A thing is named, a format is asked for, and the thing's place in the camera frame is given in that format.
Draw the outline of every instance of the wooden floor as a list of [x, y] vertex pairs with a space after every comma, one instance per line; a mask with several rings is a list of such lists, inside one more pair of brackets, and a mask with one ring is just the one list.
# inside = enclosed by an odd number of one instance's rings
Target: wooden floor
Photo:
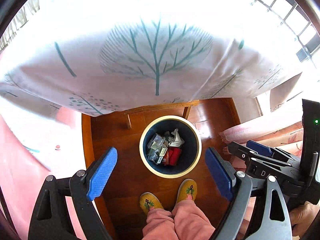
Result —
[[[237, 124], [228, 102], [230, 101], [226, 99], [209, 99], [191, 108], [188, 120], [201, 134], [202, 153], [207, 147], [215, 147], [222, 153], [225, 144], [218, 133]], [[140, 158], [139, 140], [145, 127], [160, 116], [182, 116], [182, 113], [183, 107], [131, 114], [132, 129], [127, 128], [126, 116], [119, 112], [91, 119], [95, 159], [108, 146], [113, 146], [118, 151], [118, 162], [103, 191], [103, 197], [120, 240], [141, 240], [143, 237], [142, 228], [146, 225], [146, 216], [139, 207], [142, 193], [152, 192], [164, 208], [171, 211], [179, 185], [186, 178], [197, 182], [196, 205], [213, 226], [217, 226], [228, 206], [228, 201], [220, 196], [204, 163], [204, 154], [189, 174], [177, 179], [157, 177], [144, 166]]]

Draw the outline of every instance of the hand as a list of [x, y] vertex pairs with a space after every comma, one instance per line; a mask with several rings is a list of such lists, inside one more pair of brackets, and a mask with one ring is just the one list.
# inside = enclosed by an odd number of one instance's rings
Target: hand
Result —
[[302, 237], [315, 219], [320, 207], [306, 201], [303, 206], [297, 207], [289, 213], [291, 225], [295, 225], [292, 236]]

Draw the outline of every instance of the yellow slipper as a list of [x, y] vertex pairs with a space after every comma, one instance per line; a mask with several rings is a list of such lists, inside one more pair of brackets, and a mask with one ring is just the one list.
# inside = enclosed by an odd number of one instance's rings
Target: yellow slipper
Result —
[[176, 204], [185, 199], [195, 201], [197, 192], [197, 183], [193, 179], [185, 179], [179, 187]]
[[164, 209], [157, 197], [150, 192], [143, 193], [140, 196], [140, 207], [146, 215], [155, 208]]

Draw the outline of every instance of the trash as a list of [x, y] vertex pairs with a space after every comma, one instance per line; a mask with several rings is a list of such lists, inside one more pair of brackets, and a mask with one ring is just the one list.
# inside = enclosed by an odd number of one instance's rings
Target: trash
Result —
[[170, 137], [170, 132], [167, 131], [162, 137], [159, 134], [154, 134], [148, 143], [148, 160], [155, 164], [162, 165], [177, 165], [179, 156], [181, 154], [181, 147], [184, 140], [180, 137], [178, 129], [171, 132], [174, 137]]
[[181, 154], [181, 149], [173, 147], [172, 154], [169, 157], [169, 165], [171, 166], [177, 165], [180, 154]]
[[170, 147], [180, 147], [182, 144], [184, 144], [184, 140], [180, 138], [178, 129], [175, 129], [171, 134], [174, 135], [174, 139], [171, 143], [169, 143]]

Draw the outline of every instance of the person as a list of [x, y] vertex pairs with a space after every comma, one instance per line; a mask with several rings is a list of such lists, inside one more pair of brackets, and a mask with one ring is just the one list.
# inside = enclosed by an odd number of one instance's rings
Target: person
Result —
[[[215, 228], [196, 206], [196, 196], [196, 182], [185, 179], [179, 187], [175, 207], [170, 212], [164, 210], [155, 195], [150, 192], [143, 193], [140, 196], [140, 207], [147, 215], [147, 225], [142, 230], [142, 240], [208, 240]], [[301, 237], [318, 212], [319, 206], [309, 202], [292, 210], [289, 214], [291, 224], [296, 225], [292, 235]], [[244, 233], [239, 233], [237, 239], [242, 239]]]

